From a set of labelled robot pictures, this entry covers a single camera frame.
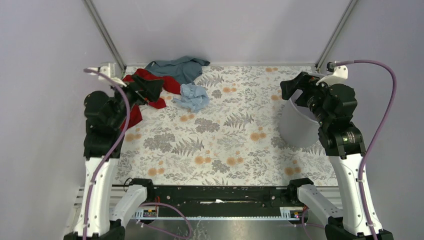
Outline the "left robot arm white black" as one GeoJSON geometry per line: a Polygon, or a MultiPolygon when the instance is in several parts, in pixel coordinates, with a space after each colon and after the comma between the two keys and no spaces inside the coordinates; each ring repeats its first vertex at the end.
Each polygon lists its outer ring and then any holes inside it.
{"type": "Polygon", "coordinates": [[[65,240],[122,240],[139,205],[148,206],[155,200],[152,181],[138,178],[110,210],[112,181],[131,110],[158,101],[164,85],[163,79],[146,80],[135,74],[131,78],[128,82],[111,79],[113,96],[94,91],[84,99],[84,192],[79,217],[65,240]]]}

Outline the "light blue plastic trash bag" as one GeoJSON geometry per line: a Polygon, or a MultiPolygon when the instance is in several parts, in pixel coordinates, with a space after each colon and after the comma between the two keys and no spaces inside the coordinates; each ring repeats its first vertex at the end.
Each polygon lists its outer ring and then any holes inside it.
{"type": "Polygon", "coordinates": [[[192,83],[182,84],[180,86],[180,95],[180,98],[174,97],[172,101],[180,107],[187,108],[194,113],[198,113],[210,103],[210,98],[208,97],[206,89],[200,85],[192,83]]]}

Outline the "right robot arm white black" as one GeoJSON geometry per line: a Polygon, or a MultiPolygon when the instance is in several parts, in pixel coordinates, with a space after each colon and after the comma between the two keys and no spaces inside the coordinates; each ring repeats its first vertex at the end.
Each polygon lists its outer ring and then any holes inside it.
{"type": "Polygon", "coordinates": [[[391,240],[373,206],[363,163],[366,147],[361,131],[352,122],[357,107],[353,88],[331,83],[327,77],[307,72],[280,83],[281,96],[289,100],[301,91],[295,104],[308,108],[318,122],[318,139],[334,169],[342,209],[318,192],[308,179],[291,180],[287,201],[303,204],[321,221],[329,240],[391,240]]]}

